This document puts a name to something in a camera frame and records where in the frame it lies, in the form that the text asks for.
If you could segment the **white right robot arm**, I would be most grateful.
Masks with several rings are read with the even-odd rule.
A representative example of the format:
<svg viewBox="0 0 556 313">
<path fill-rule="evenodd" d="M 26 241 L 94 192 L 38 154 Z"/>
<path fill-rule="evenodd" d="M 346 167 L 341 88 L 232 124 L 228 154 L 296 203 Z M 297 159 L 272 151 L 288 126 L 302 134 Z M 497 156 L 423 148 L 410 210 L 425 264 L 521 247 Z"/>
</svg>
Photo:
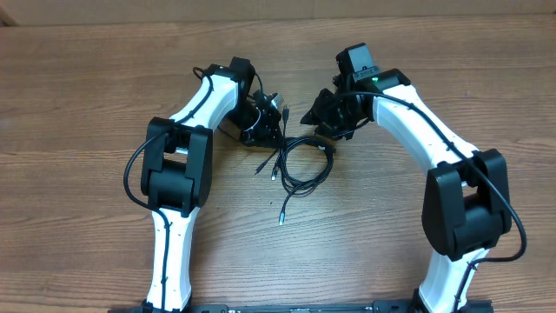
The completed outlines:
<svg viewBox="0 0 556 313">
<path fill-rule="evenodd" d="M 434 252 L 407 312 L 491 312 L 467 300 L 480 259 L 511 229 L 506 161 L 453 133 L 398 69 L 340 74 L 321 90 L 301 123 L 318 135 L 350 139 L 369 121 L 388 130 L 427 177 L 421 222 Z"/>
</svg>

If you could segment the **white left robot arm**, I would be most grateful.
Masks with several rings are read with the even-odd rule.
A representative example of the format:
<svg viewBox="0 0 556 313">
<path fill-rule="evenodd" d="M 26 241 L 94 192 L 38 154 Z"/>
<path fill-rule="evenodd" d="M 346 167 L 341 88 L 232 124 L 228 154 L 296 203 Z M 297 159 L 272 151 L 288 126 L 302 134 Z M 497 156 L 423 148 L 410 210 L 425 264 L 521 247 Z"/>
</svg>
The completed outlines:
<svg viewBox="0 0 556 313">
<path fill-rule="evenodd" d="M 229 119 L 246 146 L 279 148 L 283 142 L 276 94 L 252 92 L 255 67 L 235 57 L 212 64 L 189 104 L 168 119 L 155 117 L 143 149 L 141 192 L 155 225 L 153 276 L 142 312 L 184 312 L 190 305 L 190 258 L 195 220 L 213 177 L 214 134 Z"/>
</svg>

